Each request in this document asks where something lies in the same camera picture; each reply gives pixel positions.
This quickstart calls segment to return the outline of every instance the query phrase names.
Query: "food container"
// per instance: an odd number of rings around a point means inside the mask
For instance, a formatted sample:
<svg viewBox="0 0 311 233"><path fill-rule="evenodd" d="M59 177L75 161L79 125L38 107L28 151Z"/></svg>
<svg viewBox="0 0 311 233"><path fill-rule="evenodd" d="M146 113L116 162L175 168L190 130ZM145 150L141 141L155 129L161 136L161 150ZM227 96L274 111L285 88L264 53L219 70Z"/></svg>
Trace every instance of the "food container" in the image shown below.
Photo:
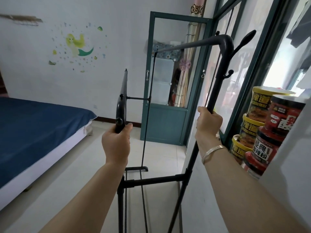
<svg viewBox="0 0 311 233"><path fill-rule="evenodd" d="M250 119L264 123L272 95L290 95L294 92L273 87L253 87L253 97L247 115Z"/></svg>
<svg viewBox="0 0 311 233"><path fill-rule="evenodd" d="M234 135L232 138L232 148L230 153L233 154L235 160L241 164L245 152L252 151L251 148L246 147L245 145L239 142L239 135Z"/></svg>
<svg viewBox="0 0 311 233"><path fill-rule="evenodd" d="M268 137L267 130L264 127L259 127L253 147L254 157L263 164L269 164L281 146L282 141L281 139L277 140Z"/></svg>
<svg viewBox="0 0 311 233"><path fill-rule="evenodd" d="M267 135L269 137L273 137L273 135L285 137L304 108L306 101L307 98L273 95L264 125Z"/></svg>
<svg viewBox="0 0 311 233"><path fill-rule="evenodd" d="M244 114L239 136L240 143L249 148L253 148L257 136L257 130L263 125L264 123L250 119L247 117L247 114Z"/></svg>
<svg viewBox="0 0 311 233"><path fill-rule="evenodd" d="M247 173L257 180L260 179L267 168L267 165L264 165L255 159L251 152L245 153L241 166Z"/></svg>

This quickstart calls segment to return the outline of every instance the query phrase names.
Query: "coat rack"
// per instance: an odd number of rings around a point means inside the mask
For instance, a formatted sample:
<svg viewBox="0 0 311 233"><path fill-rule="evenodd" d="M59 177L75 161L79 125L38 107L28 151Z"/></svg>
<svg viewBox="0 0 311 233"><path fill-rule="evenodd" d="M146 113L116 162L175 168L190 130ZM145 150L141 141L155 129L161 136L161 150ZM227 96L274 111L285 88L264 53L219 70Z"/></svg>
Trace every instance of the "coat rack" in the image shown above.
<svg viewBox="0 0 311 233"><path fill-rule="evenodd" d="M145 208L145 199L144 199L144 191L143 191L143 185L149 185L149 184L156 184L156 183L165 183L165 182L171 182L171 181L181 181L181 189L180 194L177 199L177 203L173 212L173 216L171 219L171 223L169 225L168 233L171 233L173 230L173 226L181 205L181 202L183 200L186 187L189 183L192 169L194 166L194 163L196 161L197 154L199 153L199 147L197 145L197 142L194 145L194 148L192 150L192 154L188 163L188 166L186 168L186 171L184 174L177 174L174 176L165 176L165 177L154 177L154 178L148 178L148 179L142 179L142 171L148 171L148 168L146 166L143 166L144 162L144 155L145 155L145 145L146 145L146 135L147 135L147 126L148 126L148 118L149 118L149 111L150 111L150 103L151 103L151 95L152 95L152 83L153 83L153 73L154 73L154 65L156 61L156 56L158 52L163 51L171 51L171 50L181 50L185 48L191 48L191 47L197 47L197 46L207 46L207 45L219 45L220 53L222 55L219 68L215 77L215 84L212 89L212 93L207 105L207 109L209 112L213 112L214 106L216 104L216 100L222 85L222 82L224 79L229 78L233 74L233 70L229 70L228 74L227 70L230 64L230 61L232 57L246 44L248 44L253 37L256 34L256 30L253 30L249 32L241 41L239 46L234 49L233 46L233 40L229 35L218 35L216 33L215 36L212 36L208 39L203 39L200 41L192 42L192 43L185 43L181 44L179 46L174 46L166 49L161 49L155 52L154 58L153 58L153 69L152 69L152 77L151 77L151 86L150 86L150 94L148 98L136 98L136 97L128 97L127 96L127 69L124 72L122 87L120 96L118 98L117 103L117 112L116 112L116 133L120 133L122 129L125 127L126 124L126 102L127 99L135 99L135 100L146 100L148 101L148 112L147 112L147 120L146 120L146 130L145 130L145 139L144 139L144 148L142 153L142 164L139 167L127 167L125 168L125 178L122 177L122 180L119 184L117 194L118 194L118 215L119 215L119 233L127 232L127 188L133 188L135 186L141 186L142 187L142 202L143 202L143 208L144 208L144 218L145 218L145 228L146 233L148 233L148 226L147 226L147 218L146 218L146 208ZM140 180L127 180L127 172L128 171L139 171L140 172ZM125 189L125 214L124 214L124 226L123 226L123 194Z"/></svg>

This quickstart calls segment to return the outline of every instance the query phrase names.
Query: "teal door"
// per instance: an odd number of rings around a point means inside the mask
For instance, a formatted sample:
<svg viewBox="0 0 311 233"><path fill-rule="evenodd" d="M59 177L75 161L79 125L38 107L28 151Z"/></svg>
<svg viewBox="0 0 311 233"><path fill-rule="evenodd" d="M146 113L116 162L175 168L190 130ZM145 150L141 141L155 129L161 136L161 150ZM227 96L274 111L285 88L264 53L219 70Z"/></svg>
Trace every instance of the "teal door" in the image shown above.
<svg viewBox="0 0 311 233"><path fill-rule="evenodd" d="M195 36L192 39L195 41L208 38L211 35L211 26L212 19L150 13L144 98L148 98L150 94L153 55L156 49L179 45L187 41L186 37ZM198 87L205 75L203 67L208 46L185 51L164 52L156 57L147 126L149 102L144 101L143 104L141 140L145 138L147 127L147 141L175 145L185 143L194 98L200 93Z"/></svg>

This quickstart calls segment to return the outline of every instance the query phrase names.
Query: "blue bed sheet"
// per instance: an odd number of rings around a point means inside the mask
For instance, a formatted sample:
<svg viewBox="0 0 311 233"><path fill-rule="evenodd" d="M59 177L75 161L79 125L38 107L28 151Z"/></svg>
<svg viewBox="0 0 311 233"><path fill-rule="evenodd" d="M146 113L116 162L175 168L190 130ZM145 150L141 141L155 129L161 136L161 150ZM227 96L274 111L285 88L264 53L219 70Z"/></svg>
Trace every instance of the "blue bed sheet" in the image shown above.
<svg viewBox="0 0 311 233"><path fill-rule="evenodd" d="M86 109L0 97L0 188L94 118Z"/></svg>

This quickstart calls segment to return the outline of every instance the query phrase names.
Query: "silver bangle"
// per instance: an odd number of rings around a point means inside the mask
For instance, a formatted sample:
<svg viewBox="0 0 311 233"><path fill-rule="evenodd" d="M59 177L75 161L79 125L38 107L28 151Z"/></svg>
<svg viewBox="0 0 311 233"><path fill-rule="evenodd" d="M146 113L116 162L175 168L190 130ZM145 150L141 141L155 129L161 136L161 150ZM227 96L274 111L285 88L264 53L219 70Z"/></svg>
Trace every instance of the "silver bangle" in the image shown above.
<svg viewBox="0 0 311 233"><path fill-rule="evenodd" d="M221 148L225 148L225 146L223 146L223 145L217 145L217 146L213 147L212 149L208 150L208 151L206 152L206 154L204 155L204 157L202 158L202 163L204 164L206 158L207 158L212 152L214 152L215 150L221 149Z"/></svg>

